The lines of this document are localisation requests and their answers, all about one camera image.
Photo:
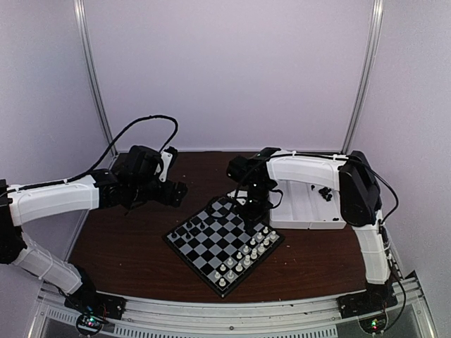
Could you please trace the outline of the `black white chessboard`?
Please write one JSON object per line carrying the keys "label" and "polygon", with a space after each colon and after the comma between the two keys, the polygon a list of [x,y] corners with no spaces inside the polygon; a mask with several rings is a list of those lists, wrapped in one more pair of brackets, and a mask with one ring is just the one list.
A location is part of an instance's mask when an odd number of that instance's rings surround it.
{"label": "black white chessboard", "polygon": [[[186,227],[188,221],[192,223],[191,228]],[[199,227],[202,222],[205,224],[204,229]],[[266,223],[259,223],[258,225],[275,230]],[[208,274],[214,270],[208,262],[214,257],[214,254],[227,247],[230,238],[238,237],[243,232],[249,233],[251,230],[257,230],[258,225],[255,225],[253,229],[245,229],[244,221],[235,211],[232,199],[229,196],[221,196],[213,199],[205,208],[169,230],[162,239],[198,277],[223,299],[249,277],[256,267],[263,263],[283,243],[281,242],[275,249],[270,250],[270,253],[264,256],[263,261],[251,268],[248,273],[245,273],[244,277],[238,280],[237,284],[233,284],[230,289],[223,293],[208,278]],[[171,238],[173,232],[178,234],[177,239]],[[187,232],[192,235],[189,240],[186,240]],[[279,234],[284,241],[284,236],[281,233]]]}

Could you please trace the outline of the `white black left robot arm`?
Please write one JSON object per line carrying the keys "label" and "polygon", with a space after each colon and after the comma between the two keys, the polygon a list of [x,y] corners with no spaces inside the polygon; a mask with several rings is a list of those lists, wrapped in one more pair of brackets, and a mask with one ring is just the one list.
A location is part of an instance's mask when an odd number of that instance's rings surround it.
{"label": "white black left robot arm", "polygon": [[178,207],[187,186],[168,178],[177,155],[172,146],[160,151],[133,146],[112,169],[91,169],[79,178],[12,186],[2,180],[1,263],[52,283],[87,313],[97,311],[101,297],[87,273],[50,253],[22,227],[75,212],[117,206],[131,211],[149,201]]}

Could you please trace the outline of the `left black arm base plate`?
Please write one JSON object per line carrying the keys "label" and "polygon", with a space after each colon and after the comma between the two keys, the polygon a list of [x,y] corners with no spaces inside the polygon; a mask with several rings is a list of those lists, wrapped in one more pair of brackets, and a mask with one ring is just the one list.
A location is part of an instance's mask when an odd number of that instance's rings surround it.
{"label": "left black arm base plate", "polygon": [[64,306],[98,318],[120,320],[126,300],[120,296],[99,293],[93,284],[84,282],[72,294],[64,296]]}

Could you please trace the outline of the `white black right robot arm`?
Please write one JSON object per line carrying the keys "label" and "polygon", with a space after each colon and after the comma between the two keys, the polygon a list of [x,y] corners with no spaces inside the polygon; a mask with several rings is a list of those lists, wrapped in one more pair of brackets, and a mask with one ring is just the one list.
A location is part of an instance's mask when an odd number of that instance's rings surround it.
{"label": "white black right robot arm", "polygon": [[227,176],[246,187],[237,206],[248,225],[263,220],[292,230],[354,230],[364,260],[362,306],[377,310],[388,300],[390,242],[382,213],[380,178],[360,151],[349,155],[267,147],[231,160]]}

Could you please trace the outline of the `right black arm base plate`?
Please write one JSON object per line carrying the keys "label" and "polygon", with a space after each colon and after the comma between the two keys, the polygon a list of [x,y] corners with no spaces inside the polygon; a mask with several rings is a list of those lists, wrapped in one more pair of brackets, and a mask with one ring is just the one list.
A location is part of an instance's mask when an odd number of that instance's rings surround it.
{"label": "right black arm base plate", "polygon": [[365,290],[346,294],[337,298],[342,319],[366,315],[398,304],[393,284],[390,280],[384,284],[365,283]]}

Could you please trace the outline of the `white plastic divided tray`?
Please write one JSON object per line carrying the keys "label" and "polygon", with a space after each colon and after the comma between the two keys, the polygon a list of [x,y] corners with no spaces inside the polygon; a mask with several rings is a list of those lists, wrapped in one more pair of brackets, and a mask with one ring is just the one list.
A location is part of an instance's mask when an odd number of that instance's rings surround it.
{"label": "white plastic divided tray", "polygon": [[275,206],[270,210],[271,227],[291,230],[341,230],[346,226],[340,213],[340,194],[332,189],[333,198],[325,201],[318,190],[323,186],[296,181],[279,181],[277,189],[271,192],[270,202]]}

